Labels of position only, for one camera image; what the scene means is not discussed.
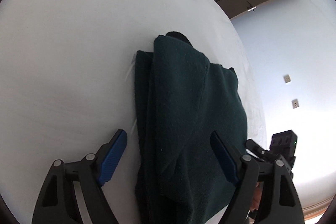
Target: wall switch plate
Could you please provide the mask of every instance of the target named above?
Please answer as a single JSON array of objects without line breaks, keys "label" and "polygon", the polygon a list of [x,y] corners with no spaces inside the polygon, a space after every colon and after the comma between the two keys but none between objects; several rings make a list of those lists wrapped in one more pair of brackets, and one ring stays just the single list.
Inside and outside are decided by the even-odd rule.
[{"label": "wall switch plate", "polygon": [[289,75],[285,75],[283,79],[285,80],[286,84],[292,81]]},{"label": "wall switch plate", "polygon": [[297,108],[297,107],[299,107],[299,101],[298,101],[297,99],[294,99],[294,100],[292,101],[292,105],[293,105],[293,108]]}]

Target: folded clothing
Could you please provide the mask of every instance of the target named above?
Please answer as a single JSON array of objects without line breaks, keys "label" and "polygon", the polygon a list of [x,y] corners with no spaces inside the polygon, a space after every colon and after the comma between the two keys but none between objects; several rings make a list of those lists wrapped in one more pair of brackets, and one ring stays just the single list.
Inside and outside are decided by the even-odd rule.
[{"label": "folded clothing", "polygon": [[141,168],[135,193],[143,224],[204,224],[234,192],[210,134],[215,130],[245,153],[247,119],[234,70],[173,36],[160,35],[154,52],[136,56]]}]

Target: white bed sheet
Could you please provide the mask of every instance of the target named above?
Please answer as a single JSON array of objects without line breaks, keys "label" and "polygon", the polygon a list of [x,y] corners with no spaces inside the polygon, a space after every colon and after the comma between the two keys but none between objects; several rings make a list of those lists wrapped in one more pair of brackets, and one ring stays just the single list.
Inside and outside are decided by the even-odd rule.
[{"label": "white bed sheet", "polygon": [[[235,68],[248,135],[264,145],[263,110],[249,62],[213,0],[0,3],[0,192],[21,224],[31,223],[55,159],[80,160],[118,128],[127,132],[128,146],[103,191],[120,224],[140,223],[134,58],[168,31],[186,35],[211,62]],[[85,213],[83,218],[89,223]]]}]

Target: bed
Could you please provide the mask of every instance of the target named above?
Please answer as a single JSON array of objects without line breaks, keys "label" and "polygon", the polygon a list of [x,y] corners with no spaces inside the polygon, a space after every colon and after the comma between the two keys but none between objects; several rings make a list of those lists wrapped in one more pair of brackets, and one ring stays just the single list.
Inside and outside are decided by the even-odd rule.
[{"label": "bed", "polygon": [[[120,224],[139,223],[135,53],[152,51],[154,39],[169,31],[183,33],[211,62],[234,67],[248,136],[265,146],[263,109],[244,47],[213,0],[1,1],[0,192],[19,223],[31,222],[55,159],[79,160],[118,128],[127,132],[128,145],[103,191]],[[78,200],[90,223],[80,191]]]}]

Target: metal screw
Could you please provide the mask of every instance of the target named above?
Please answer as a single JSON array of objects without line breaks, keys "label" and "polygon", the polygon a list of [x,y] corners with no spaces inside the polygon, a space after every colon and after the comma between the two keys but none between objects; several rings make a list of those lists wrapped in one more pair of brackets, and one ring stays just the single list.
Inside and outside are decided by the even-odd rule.
[{"label": "metal screw", "polygon": [[243,155],[242,158],[244,161],[250,161],[252,159],[250,155]]},{"label": "metal screw", "polygon": [[87,160],[93,160],[95,158],[95,154],[87,154],[85,157]]},{"label": "metal screw", "polygon": [[54,161],[54,166],[60,166],[62,164],[62,161],[61,160],[55,160]]},{"label": "metal screw", "polygon": [[277,160],[276,164],[277,164],[277,166],[283,167],[284,162],[282,160]]}]

